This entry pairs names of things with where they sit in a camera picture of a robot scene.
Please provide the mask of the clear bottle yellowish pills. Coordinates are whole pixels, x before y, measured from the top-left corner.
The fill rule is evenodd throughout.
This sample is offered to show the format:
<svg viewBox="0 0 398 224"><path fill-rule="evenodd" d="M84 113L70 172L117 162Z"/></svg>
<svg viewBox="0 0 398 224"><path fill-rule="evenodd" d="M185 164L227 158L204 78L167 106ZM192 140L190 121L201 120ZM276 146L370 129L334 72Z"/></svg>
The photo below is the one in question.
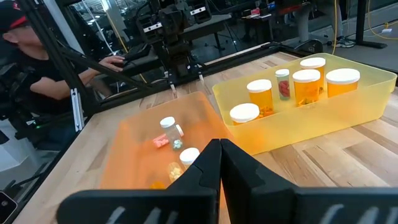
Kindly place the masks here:
<svg viewBox="0 0 398 224"><path fill-rule="evenodd" d="M180 162L172 162L168 165L170 181L176 181L195 162L199 155L200 151L195 147L182 151L179 155Z"/></svg>

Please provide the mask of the translucent orange plastic bin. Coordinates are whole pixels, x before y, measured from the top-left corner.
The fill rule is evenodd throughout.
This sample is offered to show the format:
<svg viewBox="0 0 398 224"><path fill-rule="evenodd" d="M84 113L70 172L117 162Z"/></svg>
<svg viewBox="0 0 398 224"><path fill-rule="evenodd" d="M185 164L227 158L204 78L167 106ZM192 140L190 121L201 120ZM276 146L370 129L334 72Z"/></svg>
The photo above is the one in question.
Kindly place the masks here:
<svg viewBox="0 0 398 224"><path fill-rule="evenodd" d="M183 147L174 151L170 145L157 148L152 140L164 129L160 121L175 118L183 130ZM219 114L200 91L129 115L119 123L111 145L101 189L160 189L171 185L168 165L180 162L187 148L204 150L212 139L231 138Z"/></svg>

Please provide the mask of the grey office desk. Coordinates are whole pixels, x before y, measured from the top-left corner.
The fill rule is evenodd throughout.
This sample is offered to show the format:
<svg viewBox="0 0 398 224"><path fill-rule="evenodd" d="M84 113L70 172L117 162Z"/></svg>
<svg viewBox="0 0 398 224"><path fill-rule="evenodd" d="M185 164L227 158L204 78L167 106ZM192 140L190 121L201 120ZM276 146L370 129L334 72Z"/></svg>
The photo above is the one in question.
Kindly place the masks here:
<svg viewBox="0 0 398 224"><path fill-rule="evenodd" d="M101 73L95 76L89 84L106 96L138 89L139 87L136 83L149 88L153 87L156 82L163 82L165 80L162 74L162 63L153 48L151 48L149 54L145 57L128 62L122 56L120 62L114 62L111 65L119 68L119 70L112 69L112 71L119 73L120 77L134 80L134 83L125 82L114 76Z"/></svg>
<svg viewBox="0 0 398 224"><path fill-rule="evenodd" d="M223 48L220 44L218 32L224 30L224 24L229 19L231 19L231 15L229 14L214 15L209 21L203 22L201 24L195 24L184 29L184 32L182 34L182 37L185 40L183 49L191 50L190 42L192 40L213 34L216 40L215 48L219 51L225 50L225 48Z"/></svg>

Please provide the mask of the small bottle red pills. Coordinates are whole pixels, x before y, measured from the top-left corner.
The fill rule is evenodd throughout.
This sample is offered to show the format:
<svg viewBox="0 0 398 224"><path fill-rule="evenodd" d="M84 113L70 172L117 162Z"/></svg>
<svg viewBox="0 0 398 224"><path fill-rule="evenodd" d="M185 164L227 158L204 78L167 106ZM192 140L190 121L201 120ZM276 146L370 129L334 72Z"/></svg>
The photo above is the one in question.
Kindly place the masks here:
<svg viewBox="0 0 398 224"><path fill-rule="evenodd" d="M290 83L289 83L289 69L280 69L275 71L275 76L277 79L279 96L281 100L290 99Z"/></svg>

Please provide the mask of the amber pill bottle white cap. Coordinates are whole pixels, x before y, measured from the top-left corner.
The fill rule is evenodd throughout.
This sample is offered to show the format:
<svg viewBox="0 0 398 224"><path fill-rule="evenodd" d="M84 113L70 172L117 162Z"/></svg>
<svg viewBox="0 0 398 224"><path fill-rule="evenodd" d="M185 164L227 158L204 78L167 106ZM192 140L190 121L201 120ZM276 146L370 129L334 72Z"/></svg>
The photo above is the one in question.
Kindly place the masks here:
<svg viewBox="0 0 398 224"><path fill-rule="evenodd" d="M314 103L320 96L320 72L315 69L299 70L292 75L297 106Z"/></svg>
<svg viewBox="0 0 398 224"><path fill-rule="evenodd" d="M272 83L270 80L254 80L246 85L252 103L258 105L262 117L274 114Z"/></svg>
<svg viewBox="0 0 398 224"><path fill-rule="evenodd" d="M315 69L320 72L320 93L324 91L326 59L323 57L307 58L300 62L301 69Z"/></svg>

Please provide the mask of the small bottle pink pills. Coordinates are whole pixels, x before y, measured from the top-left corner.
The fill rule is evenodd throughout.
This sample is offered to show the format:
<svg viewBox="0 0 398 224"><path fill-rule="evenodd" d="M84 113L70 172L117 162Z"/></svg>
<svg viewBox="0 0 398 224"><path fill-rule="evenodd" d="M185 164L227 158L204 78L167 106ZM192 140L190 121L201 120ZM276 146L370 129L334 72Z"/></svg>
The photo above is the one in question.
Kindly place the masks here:
<svg viewBox="0 0 398 224"><path fill-rule="evenodd" d="M175 131L172 130L172 133L161 134L160 136L154 138L152 142L157 148L161 148L169 143L172 143L173 149L180 149L183 146L182 137L184 133L179 124L175 125L175 130L178 132L177 136L175 135Z"/></svg>

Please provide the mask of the black standing desk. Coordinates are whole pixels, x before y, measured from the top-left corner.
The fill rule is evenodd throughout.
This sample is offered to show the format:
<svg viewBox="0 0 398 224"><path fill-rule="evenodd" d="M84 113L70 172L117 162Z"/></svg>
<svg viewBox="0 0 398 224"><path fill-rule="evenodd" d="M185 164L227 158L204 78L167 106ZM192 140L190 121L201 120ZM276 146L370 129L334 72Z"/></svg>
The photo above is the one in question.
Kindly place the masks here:
<svg viewBox="0 0 398 224"><path fill-rule="evenodd" d="M369 42L369 41L364 40L365 15L366 15L366 0L358 0L357 18L356 18L356 33L355 33L356 45L363 46L363 47L371 47L374 49L386 48L387 44L383 44L383 43L379 43L379 42Z"/></svg>

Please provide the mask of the silver aluminium bracket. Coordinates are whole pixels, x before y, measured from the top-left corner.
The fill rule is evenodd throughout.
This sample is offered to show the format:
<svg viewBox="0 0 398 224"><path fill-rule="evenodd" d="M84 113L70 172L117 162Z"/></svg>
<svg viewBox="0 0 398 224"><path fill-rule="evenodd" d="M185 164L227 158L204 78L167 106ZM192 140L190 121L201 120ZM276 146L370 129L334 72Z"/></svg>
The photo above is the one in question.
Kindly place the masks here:
<svg viewBox="0 0 398 224"><path fill-rule="evenodd" d="M75 131L81 131L84 124L83 108L81 104L80 93L76 88L71 89L71 99L72 99L72 109L73 109L73 119L75 123Z"/></svg>

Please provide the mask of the translucent yellow plastic bin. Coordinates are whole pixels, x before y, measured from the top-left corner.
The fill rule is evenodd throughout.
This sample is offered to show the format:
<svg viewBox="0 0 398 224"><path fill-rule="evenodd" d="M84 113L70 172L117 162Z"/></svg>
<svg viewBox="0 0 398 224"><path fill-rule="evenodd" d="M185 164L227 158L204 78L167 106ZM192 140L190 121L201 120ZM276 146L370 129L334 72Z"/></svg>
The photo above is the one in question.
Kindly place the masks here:
<svg viewBox="0 0 398 224"><path fill-rule="evenodd" d="M300 70L299 60L228 80L213 87L221 116L236 145L254 155L350 128L382 116L396 86L395 73L331 54L321 53L320 56L326 60L326 72L339 68L358 70L361 74L358 89L333 98L323 92L317 102L300 107L296 106L295 98L282 101L279 98L275 71L287 68L294 73ZM236 105L250 101L246 86L258 79L272 82L275 113L235 126L229 112Z"/></svg>

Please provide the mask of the small dark side table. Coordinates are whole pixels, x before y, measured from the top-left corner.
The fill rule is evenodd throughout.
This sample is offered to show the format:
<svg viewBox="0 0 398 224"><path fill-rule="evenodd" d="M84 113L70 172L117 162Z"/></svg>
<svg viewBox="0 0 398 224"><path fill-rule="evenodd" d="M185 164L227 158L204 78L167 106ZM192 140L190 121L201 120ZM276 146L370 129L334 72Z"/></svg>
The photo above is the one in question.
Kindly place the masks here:
<svg viewBox="0 0 398 224"><path fill-rule="evenodd" d="M262 44L265 42L272 42L274 37L272 32L271 19L272 19L271 14L266 14L263 16L260 14L253 14L250 16L242 17L242 20L244 22L244 30L245 30L245 35L243 39L245 41L250 42L251 41L250 31L251 29L254 29L255 31L254 38L256 39L258 44Z"/></svg>

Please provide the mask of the black smartphone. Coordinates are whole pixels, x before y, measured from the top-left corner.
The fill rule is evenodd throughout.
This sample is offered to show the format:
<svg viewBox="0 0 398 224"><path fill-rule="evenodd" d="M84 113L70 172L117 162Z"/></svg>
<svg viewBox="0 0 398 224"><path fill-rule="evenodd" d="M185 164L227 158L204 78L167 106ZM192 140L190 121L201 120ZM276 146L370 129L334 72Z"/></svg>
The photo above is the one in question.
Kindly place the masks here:
<svg viewBox="0 0 398 224"><path fill-rule="evenodd" d="M5 224L16 209L17 203L7 194L0 191L0 224Z"/></svg>

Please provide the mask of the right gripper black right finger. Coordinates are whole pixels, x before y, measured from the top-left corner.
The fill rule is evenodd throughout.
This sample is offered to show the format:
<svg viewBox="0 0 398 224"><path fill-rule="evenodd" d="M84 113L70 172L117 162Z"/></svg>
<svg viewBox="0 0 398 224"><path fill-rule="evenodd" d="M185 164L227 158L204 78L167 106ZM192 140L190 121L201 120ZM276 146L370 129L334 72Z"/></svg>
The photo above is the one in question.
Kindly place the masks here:
<svg viewBox="0 0 398 224"><path fill-rule="evenodd" d="M398 224L397 187L299 187L230 140L221 146L231 224Z"/></svg>

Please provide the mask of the black equipment with green light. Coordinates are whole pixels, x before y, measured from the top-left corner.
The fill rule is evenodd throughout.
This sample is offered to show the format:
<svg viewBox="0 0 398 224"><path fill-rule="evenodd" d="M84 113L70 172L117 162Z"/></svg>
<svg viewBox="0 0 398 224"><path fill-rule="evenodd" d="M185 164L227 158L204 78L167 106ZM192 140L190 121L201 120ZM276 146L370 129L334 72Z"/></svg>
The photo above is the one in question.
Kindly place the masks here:
<svg viewBox="0 0 398 224"><path fill-rule="evenodd" d="M0 120L8 119L12 127L16 129L17 140L27 138L36 143L55 128L64 128L73 124L73 113L67 112L61 115L34 115L27 109L17 106L0 108Z"/></svg>

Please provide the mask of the clear bottle pale pills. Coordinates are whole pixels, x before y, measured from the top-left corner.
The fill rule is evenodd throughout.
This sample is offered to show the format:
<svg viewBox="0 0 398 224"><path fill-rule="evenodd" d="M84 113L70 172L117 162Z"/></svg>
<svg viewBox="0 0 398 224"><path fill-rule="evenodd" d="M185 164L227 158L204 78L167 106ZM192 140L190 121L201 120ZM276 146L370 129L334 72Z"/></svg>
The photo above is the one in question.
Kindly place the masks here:
<svg viewBox="0 0 398 224"><path fill-rule="evenodd" d="M169 143L174 151L181 150L183 147L182 135L180 134L181 128L177 127L175 118L168 116L160 121L160 126L169 140Z"/></svg>

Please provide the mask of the person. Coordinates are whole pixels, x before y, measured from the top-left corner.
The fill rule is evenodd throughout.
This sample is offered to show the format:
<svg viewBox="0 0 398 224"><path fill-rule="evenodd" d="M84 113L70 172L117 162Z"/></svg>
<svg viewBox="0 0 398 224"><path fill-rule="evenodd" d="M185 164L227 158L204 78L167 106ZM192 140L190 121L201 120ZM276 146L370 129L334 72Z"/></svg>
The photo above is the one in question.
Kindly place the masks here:
<svg viewBox="0 0 398 224"><path fill-rule="evenodd" d="M335 47L352 48L355 42L348 40L343 35L343 23L341 18L341 9L339 0L314 0L316 9L324 13L330 20L333 33L336 36ZM295 20L298 27L298 36L300 42L305 42L309 39L309 14L313 9L313 5L303 6L299 11L294 12Z"/></svg>
<svg viewBox="0 0 398 224"><path fill-rule="evenodd" d="M22 68L33 68L20 86L22 98L39 114L60 115L72 111L70 87L62 78L60 70L51 61L44 45L37 37L25 14L13 0L0 2L0 37L16 47L10 54L10 62ZM99 64L116 72L123 69L124 57L113 55L105 57ZM100 72L92 68L78 68L79 79L88 84ZM75 135L75 125L57 125L50 129L36 144L37 149L61 151L66 149Z"/></svg>

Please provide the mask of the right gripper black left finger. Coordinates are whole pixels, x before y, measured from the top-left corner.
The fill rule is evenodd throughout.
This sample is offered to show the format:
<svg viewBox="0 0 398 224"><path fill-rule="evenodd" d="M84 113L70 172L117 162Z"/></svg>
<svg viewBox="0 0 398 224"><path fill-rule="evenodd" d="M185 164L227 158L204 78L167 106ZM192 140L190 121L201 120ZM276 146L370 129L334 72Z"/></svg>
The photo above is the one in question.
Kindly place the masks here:
<svg viewBox="0 0 398 224"><path fill-rule="evenodd" d="M84 190L58 207L58 224L218 224L221 141L211 140L164 190Z"/></svg>

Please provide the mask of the wide amber bottle white cap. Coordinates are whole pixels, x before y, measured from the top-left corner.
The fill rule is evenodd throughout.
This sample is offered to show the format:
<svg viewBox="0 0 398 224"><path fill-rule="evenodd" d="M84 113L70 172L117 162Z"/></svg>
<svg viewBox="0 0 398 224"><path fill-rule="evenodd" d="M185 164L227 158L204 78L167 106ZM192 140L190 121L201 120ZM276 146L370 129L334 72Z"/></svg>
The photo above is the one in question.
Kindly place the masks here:
<svg viewBox="0 0 398 224"><path fill-rule="evenodd" d="M331 98L358 88L361 74L353 68L339 68L326 74L327 94Z"/></svg>
<svg viewBox="0 0 398 224"><path fill-rule="evenodd" d="M247 123L257 119L260 110L254 103L243 103L235 106L229 112L234 125Z"/></svg>

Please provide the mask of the black keyboard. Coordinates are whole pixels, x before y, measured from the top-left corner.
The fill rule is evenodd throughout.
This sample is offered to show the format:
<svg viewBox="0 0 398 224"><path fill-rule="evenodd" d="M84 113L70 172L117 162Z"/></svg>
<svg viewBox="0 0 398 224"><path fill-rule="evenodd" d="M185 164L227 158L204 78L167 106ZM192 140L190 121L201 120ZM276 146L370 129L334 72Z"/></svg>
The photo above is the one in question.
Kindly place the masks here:
<svg viewBox="0 0 398 224"><path fill-rule="evenodd" d="M136 60L149 54L151 46L145 43L134 46L128 53L123 55L125 61Z"/></svg>

